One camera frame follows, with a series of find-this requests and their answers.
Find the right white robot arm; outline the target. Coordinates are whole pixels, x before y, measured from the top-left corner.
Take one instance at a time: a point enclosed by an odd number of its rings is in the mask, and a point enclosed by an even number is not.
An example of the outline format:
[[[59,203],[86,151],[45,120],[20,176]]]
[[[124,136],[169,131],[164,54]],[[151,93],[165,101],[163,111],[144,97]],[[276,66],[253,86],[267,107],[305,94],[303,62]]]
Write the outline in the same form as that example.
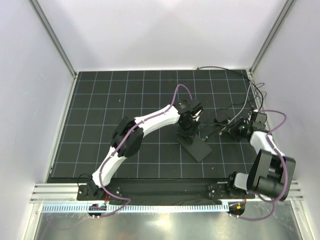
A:
[[[248,174],[235,171],[228,176],[225,192],[230,198],[240,198],[250,192],[284,201],[289,194],[296,161],[276,146],[266,122],[266,112],[253,109],[248,118],[241,117],[226,128],[231,138],[238,142],[247,140],[256,152]]]

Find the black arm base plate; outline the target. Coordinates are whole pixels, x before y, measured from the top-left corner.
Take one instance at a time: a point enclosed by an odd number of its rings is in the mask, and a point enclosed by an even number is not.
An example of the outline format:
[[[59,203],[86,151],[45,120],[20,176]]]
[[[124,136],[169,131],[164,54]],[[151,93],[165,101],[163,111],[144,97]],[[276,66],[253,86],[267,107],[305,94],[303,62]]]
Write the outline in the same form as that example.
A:
[[[228,178],[113,178],[106,186],[110,193],[92,180],[78,185],[78,201],[130,198],[132,202],[167,204],[169,201],[243,199],[247,192],[236,188]]]

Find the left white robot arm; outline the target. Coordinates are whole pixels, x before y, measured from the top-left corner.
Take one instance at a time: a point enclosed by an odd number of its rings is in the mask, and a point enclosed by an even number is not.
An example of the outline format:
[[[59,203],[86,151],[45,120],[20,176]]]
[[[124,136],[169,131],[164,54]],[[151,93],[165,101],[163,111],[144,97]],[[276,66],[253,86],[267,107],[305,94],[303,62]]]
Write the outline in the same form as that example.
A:
[[[112,134],[109,150],[99,168],[88,178],[87,191],[94,200],[101,200],[114,173],[141,147],[143,138],[163,127],[178,124],[177,136],[191,146],[197,136],[203,107],[199,100],[178,100],[164,108],[139,117],[124,117]]]

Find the black network switch box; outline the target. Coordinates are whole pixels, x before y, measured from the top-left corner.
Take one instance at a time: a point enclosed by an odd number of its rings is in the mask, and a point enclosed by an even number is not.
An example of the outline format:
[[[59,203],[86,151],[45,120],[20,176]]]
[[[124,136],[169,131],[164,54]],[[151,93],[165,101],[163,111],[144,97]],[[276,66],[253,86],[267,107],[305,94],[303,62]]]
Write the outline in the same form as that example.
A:
[[[203,161],[213,151],[212,148],[206,142],[204,142],[201,137],[200,137],[200,143],[196,146],[190,146],[190,145],[181,145],[181,146],[198,163]]]

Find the black ethernet cable silver plug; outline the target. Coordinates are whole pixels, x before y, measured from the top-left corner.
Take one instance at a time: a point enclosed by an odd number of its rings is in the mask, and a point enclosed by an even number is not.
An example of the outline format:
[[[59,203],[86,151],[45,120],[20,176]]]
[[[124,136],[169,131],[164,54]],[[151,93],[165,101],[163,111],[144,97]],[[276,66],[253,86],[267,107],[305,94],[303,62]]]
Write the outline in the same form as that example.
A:
[[[195,71],[204,70],[204,69],[225,70],[226,72],[231,72],[231,73],[234,73],[236,75],[242,76],[245,80],[249,81],[249,83],[253,86],[252,92],[255,93],[254,96],[257,97],[258,99],[260,99],[260,106],[259,106],[258,110],[259,111],[262,110],[266,94],[264,95],[263,92],[260,90],[260,88],[253,82],[253,80],[249,79],[248,76],[245,76],[242,73],[242,70],[233,70],[233,69],[220,67],[220,66],[200,66],[200,67],[195,67],[194,68]]]

